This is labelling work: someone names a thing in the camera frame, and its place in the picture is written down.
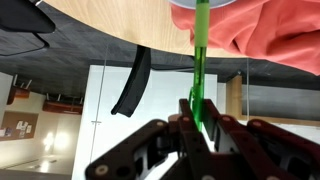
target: orange cloth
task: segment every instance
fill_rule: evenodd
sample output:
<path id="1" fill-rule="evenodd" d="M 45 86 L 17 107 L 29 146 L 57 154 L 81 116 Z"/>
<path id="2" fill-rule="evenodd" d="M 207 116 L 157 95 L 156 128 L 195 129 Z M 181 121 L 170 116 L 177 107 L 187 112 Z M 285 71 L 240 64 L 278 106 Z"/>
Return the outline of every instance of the orange cloth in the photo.
<path id="1" fill-rule="evenodd" d="M 171 13 L 193 44 L 195 10 L 171 4 Z M 237 0 L 211 9 L 208 47 L 320 75 L 320 0 Z"/>

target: pink fabric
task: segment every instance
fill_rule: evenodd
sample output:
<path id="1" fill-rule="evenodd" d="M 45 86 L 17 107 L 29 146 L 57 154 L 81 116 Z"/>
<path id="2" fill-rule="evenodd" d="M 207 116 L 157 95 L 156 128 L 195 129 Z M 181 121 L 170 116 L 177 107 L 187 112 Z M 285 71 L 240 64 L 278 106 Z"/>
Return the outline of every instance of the pink fabric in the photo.
<path id="1" fill-rule="evenodd" d="M 171 12 L 193 44 L 195 10 L 171 4 Z M 208 47 L 320 75 L 320 0 L 237 0 L 211 9 Z"/>

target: bulletin board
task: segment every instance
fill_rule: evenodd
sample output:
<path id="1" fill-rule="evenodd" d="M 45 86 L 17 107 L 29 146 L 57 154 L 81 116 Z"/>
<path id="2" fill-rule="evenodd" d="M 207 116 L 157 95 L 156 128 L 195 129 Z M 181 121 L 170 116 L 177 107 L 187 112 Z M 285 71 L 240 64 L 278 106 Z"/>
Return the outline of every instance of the bulletin board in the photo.
<path id="1" fill-rule="evenodd" d="M 0 141 L 34 137 L 38 114 L 6 111 L 0 128 Z"/>

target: green tube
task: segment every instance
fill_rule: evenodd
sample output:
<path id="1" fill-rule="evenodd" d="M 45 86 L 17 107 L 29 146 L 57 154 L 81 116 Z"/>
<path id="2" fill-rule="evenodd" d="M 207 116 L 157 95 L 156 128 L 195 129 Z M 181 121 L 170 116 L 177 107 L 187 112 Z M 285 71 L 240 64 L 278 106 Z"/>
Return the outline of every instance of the green tube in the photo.
<path id="1" fill-rule="evenodd" d="M 194 79 L 191 91 L 191 109 L 198 130 L 202 129 L 202 104 L 204 99 L 204 70 L 208 44 L 209 0 L 197 0 L 195 22 Z"/>

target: wooden tabletop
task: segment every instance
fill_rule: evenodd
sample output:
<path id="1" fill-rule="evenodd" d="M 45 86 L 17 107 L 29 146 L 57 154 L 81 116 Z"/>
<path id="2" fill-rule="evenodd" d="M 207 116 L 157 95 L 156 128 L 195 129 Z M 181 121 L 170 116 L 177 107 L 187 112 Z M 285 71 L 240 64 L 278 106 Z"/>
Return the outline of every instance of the wooden tabletop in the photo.
<path id="1" fill-rule="evenodd" d="M 189 31 L 171 21 L 167 0 L 45 0 L 52 7 L 117 38 L 179 54 L 194 54 Z M 240 57 L 208 49 L 209 57 Z"/>

